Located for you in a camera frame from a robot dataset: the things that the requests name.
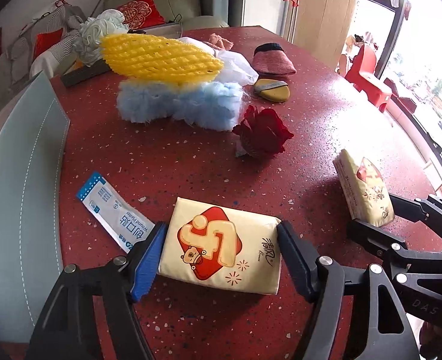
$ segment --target dashed stitch line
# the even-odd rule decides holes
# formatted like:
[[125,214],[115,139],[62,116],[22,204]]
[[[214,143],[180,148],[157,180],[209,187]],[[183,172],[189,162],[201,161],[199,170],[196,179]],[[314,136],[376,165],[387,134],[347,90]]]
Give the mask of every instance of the dashed stitch line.
[[23,258],[22,258],[22,253],[21,253],[21,221],[23,218],[23,203],[24,203],[24,192],[26,190],[26,183],[27,183],[27,175],[29,174],[29,168],[31,166],[31,161],[33,159],[33,154],[34,154],[34,149],[36,148],[36,145],[38,144],[38,139],[39,139],[39,135],[41,133],[42,127],[44,126],[44,122],[46,121],[47,118],[47,114],[49,113],[49,111],[51,110],[52,104],[54,103],[54,100],[56,100],[55,98],[52,100],[51,105],[49,106],[49,108],[47,109],[46,115],[44,116],[44,119],[41,123],[41,127],[39,127],[39,131],[38,131],[38,135],[36,137],[36,140],[34,141],[34,146],[33,146],[33,150],[31,151],[31,156],[29,157],[29,162],[27,164],[27,171],[26,171],[26,177],[24,179],[24,186],[23,186],[23,194],[21,195],[21,211],[19,213],[19,263],[21,265],[21,279],[23,280],[23,289],[24,289],[24,297],[26,298],[26,305],[27,305],[27,310],[29,311],[29,316],[31,317],[31,322],[34,324],[34,320],[33,320],[33,316],[31,314],[31,309],[29,307],[29,302],[27,301],[27,293],[26,293],[26,286],[24,284],[24,273],[23,273]]
[[56,168],[56,180],[54,182],[54,203],[52,204],[52,226],[53,226],[53,233],[54,233],[54,250],[56,250],[56,262],[58,263],[58,273],[61,274],[61,267],[59,266],[59,257],[58,257],[58,243],[56,240],[56,186],[58,185],[58,177],[59,177],[59,162],[61,161],[61,153],[62,149],[64,147],[64,140],[66,139],[66,132],[68,131],[68,119],[64,115],[64,119],[66,119],[66,127],[64,128],[64,134],[62,136],[61,141],[61,147],[59,148],[59,155],[58,155],[58,167]]

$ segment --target metal bolt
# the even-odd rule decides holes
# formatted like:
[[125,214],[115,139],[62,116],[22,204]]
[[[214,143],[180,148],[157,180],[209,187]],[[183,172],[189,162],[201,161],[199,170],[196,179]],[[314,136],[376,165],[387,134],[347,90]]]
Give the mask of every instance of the metal bolt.
[[333,264],[333,259],[331,257],[328,257],[328,256],[321,256],[319,258],[319,261],[324,266],[330,266],[331,264]]
[[126,257],[124,256],[118,256],[112,259],[112,262],[115,266],[123,266],[124,264],[126,264],[126,261]]
[[76,265],[74,265],[74,264],[69,264],[69,265],[67,265],[67,266],[64,267],[64,271],[65,271],[67,274],[71,274],[71,273],[73,273],[75,270],[76,270]]
[[383,272],[383,268],[381,268],[381,266],[379,266],[378,264],[371,264],[369,266],[369,270],[375,274],[380,274],[381,272]]
[[398,283],[403,284],[403,283],[406,283],[408,281],[408,278],[407,278],[407,276],[405,274],[397,274],[396,275],[396,281]]

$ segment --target red table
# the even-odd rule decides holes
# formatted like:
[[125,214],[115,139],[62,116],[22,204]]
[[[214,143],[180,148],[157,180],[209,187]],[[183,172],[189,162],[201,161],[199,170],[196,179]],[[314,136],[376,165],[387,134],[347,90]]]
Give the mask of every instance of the red table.
[[[152,221],[169,221],[178,196],[291,221],[320,254],[365,268],[376,260],[347,240],[350,219],[332,160],[344,147],[364,147],[379,166],[390,192],[426,197],[433,189],[409,139],[343,78],[261,27],[189,31],[208,39],[216,31],[250,61],[266,42],[282,45],[297,74],[286,78],[291,98],[270,104],[251,95],[248,103],[273,107],[295,134],[286,152],[268,164],[235,158],[235,136],[162,119],[137,125],[115,108],[123,79],[106,73],[68,90],[53,86],[71,119],[61,173],[59,219],[64,264],[105,264],[122,254],[102,226],[75,197],[95,170]],[[139,198],[146,196],[143,203]],[[294,205],[288,204],[293,199]],[[442,241],[423,224],[396,220],[388,226],[420,250],[439,251]],[[114,352],[100,302],[98,324],[106,359]],[[295,292],[285,266],[278,295],[221,291],[157,276],[137,305],[139,322],[158,359],[285,359],[294,352],[312,306]],[[346,299],[332,359],[340,359],[347,338]]]

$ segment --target red flower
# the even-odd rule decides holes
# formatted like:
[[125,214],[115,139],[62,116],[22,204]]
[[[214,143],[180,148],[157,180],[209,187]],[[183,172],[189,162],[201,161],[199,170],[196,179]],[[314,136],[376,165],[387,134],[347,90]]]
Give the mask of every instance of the red flower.
[[294,137],[283,125],[272,108],[249,105],[244,119],[233,127],[232,132],[239,135],[243,149],[253,157],[272,157],[284,152],[284,143]]

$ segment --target blue plush fabric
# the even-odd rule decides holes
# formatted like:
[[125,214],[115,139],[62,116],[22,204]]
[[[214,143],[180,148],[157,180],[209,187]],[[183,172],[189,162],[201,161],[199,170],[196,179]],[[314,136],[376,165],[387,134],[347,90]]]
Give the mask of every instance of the blue plush fabric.
[[172,116],[217,131],[230,131],[238,123],[243,97],[241,85],[235,82],[177,89],[157,82],[124,81],[119,88],[118,109],[124,120],[146,123]]

